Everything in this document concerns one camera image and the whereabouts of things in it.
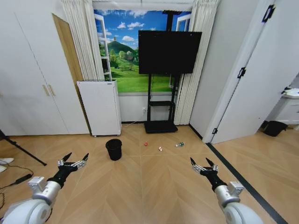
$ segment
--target black bucket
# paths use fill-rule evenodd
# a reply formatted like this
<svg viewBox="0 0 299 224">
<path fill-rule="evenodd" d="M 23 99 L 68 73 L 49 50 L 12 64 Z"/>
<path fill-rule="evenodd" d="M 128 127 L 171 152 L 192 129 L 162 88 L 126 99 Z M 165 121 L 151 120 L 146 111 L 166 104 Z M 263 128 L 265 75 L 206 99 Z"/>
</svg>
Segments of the black bucket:
<svg viewBox="0 0 299 224">
<path fill-rule="evenodd" d="M 288 127 L 288 125 L 279 122 L 279 121 L 269 121 L 268 125 L 266 126 L 264 133 L 269 135 L 269 136 L 273 136 L 276 137 L 278 136 L 278 134 L 282 131 L 285 130 Z"/>
<path fill-rule="evenodd" d="M 111 139 L 106 142 L 106 149 L 111 160 L 116 161 L 121 158 L 121 141 L 119 139 Z"/>
</svg>

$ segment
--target white wardrobe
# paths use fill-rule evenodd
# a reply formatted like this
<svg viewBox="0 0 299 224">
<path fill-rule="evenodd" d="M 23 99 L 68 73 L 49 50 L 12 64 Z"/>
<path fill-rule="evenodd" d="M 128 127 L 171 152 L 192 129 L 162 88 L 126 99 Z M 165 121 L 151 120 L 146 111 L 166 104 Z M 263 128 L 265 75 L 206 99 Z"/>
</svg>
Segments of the white wardrobe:
<svg viewBox="0 0 299 224">
<path fill-rule="evenodd" d="M 0 8 L 0 129 L 6 135 L 89 133 L 52 7 L 11 1 Z"/>
</svg>

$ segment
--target blue sky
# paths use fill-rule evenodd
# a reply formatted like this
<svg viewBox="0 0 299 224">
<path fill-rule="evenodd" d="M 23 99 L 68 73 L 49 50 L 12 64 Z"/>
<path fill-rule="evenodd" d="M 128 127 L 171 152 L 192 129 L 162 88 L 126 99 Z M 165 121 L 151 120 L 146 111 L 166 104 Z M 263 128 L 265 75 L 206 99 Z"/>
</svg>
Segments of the blue sky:
<svg viewBox="0 0 299 224">
<path fill-rule="evenodd" d="M 94 13 L 104 16 L 109 42 L 116 37 L 116 41 L 130 46 L 132 49 L 138 47 L 138 30 L 166 30 L 167 15 L 162 14 L 162 11 L 94 10 Z M 175 15 L 173 18 L 172 30 L 176 28 L 177 17 Z M 101 35 L 101 25 L 98 20 L 96 20 L 96 25 L 98 35 Z"/>
</svg>

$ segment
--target green hill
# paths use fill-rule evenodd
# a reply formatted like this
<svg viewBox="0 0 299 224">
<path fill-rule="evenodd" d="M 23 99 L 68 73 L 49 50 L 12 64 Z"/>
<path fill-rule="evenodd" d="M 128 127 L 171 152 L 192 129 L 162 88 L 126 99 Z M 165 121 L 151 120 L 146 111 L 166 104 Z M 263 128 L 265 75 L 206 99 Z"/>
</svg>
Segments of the green hill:
<svg viewBox="0 0 299 224">
<path fill-rule="evenodd" d="M 108 50 L 111 51 L 112 49 L 115 51 L 116 54 L 118 54 L 121 50 L 124 51 L 124 52 L 128 52 L 128 51 L 131 51 L 133 53 L 133 55 L 136 54 L 136 51 L 133 50 L 132 48 L 130 48 L 129 46 L 127 45 L 124 45 L 124 44 L 121 44 L 117 41 L 112 41 L 110 42 L 109 44 L 107 44 L 108 46 Z"/>
</svg>

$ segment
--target black cable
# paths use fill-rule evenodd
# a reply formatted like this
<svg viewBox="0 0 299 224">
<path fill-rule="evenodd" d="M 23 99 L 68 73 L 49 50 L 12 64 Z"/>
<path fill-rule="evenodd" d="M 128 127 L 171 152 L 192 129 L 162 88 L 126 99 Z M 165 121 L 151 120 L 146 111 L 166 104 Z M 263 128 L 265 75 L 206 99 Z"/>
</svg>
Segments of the black cable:
<svg viewBox="0 0 299 224">
<path fill-rule="evenodd" d="M 45 223 L 49 220 L 49 218 L 51 217 L 51 215 L 52 215 L 52 211 L 53 211 L 53 208 L 51 208 L 51 213 L 50 213 L 50 215 L 49 215 L 49 217 L 47 218 L 47 220 L 45 221 Z"/>
<path fill-rule="evenodd" d="M 33 175 L 34 174 L 34 172 L 31 170 L 31 169 L 29 169 L 29 168 L 26 168 L 26 167 L 20 167 L 20 166 L 17 166 L 17 165 L 9 165 L 9 163 L 7 163 L 6 161 L 4 161 L 4 160 L 0 160 L 1 162 L 4 162 L 5 163 L 5 165 L 8 165 L 9 167 L 17 167 L 17 168 L 20 168 L 20 169 L 26 169 L 26 170 L 28 170 L 28 171 L 30 171 L 31 172 L 31 175 Z"/>
<path fill-rule="evenodd" d="M 31 169 L 29 169 L 29 168 L 26 168 L 26 167 L 20 167 L 20 166 L 16 166 L 16 165 L 9 165 L 9 163 L 7 163 L 7 162 L 4 161 L 4 160 L 0 160 L 0 161 L 3 162 L 3 163 L 5 163 L 5 165 L 7 165 L 7 166 L 9 166 L 9 167 L 17 167 L 17 168 L 25 169 L 25 170 L 28 170 L 28 171 L 31 172 L 31 174 L 27 174 L 26 176 L 23 176 L 23 177 L 17 179 L 14 183 L 11 183 L 11 184 L 9 184 L 9 185 L 7 185 L 7 186 L 1 187 L 0 190 L 1 190 L 1 189 L 4 189 L 4 188 L 7 188 L 7 187 L 10 187 L 10 186 L 13 186 L 13 185 L 16 185 L 16 184 L 19 184 L 19 183 L 22 183 L 23 181 L 25 181 L 25 180 L 29 179 L 30 177 L 32 177 L 33 174 L 34 174 L 34 172 L 33 172 Z M 2 195 L 2 205 L 0 206 L 0 209 L 2 209 L 3 206 L 4 206 L 4 204 L 5 204 L 5 194 L 4 194 L 4 193 L 0 193 L 0 195 Z"/>
<path fill-rule="evenodd" d="M 14 185 L 14 183 L 11 183 L 11 184 L 9 184 L 9 185 L 7 185 L 7 186 L 4 186 L 4 187 L 0 188 L 0 190 L 1 190 L 1 189 L 4 189 L 4 188 L 7 188 L 7 187 L 10 187 L 10 186 L 13 186 L 13 185 Z"/>
</svg>

